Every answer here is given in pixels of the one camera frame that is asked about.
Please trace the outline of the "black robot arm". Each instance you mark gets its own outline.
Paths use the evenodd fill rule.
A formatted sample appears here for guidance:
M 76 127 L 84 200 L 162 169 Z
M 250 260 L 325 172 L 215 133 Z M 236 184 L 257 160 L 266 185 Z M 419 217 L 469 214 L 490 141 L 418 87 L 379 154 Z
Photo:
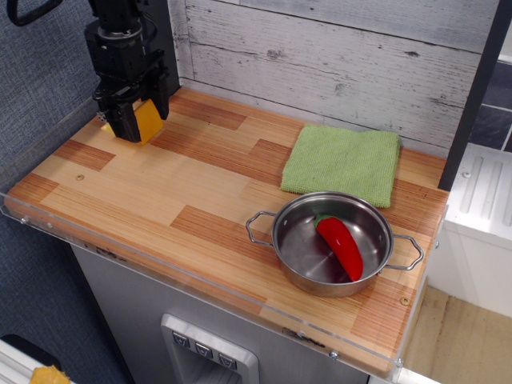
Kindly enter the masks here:
M 158 24 L 145 11 L 148 1 L 91 1 L 97 18 L 85 29 L 86 44 L 100 83 L 93 92 L 100 118 L 115 136 L 141 143 L 150 132 L 133 104 L 151 101 L 160 119 L 167 118 L 169 76 L 165 51 L 150 45 Z

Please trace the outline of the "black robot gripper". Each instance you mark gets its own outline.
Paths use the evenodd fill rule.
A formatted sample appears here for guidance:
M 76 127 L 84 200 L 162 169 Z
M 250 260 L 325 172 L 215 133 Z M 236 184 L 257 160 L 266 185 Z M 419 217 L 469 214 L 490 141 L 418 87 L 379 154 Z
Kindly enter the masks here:
M 108 32 L 98 23 L 91 23 L 85 37 L 94 70 L 100 77 L 93 99 L 101 111 L 108 111 L 107 121 L 117 138 L 140 142 L 131 103 L 150 99 L 161 120 L 166 120 L 169 113 L 164 52 L 145 48 L 139 23 L 126 32 Z

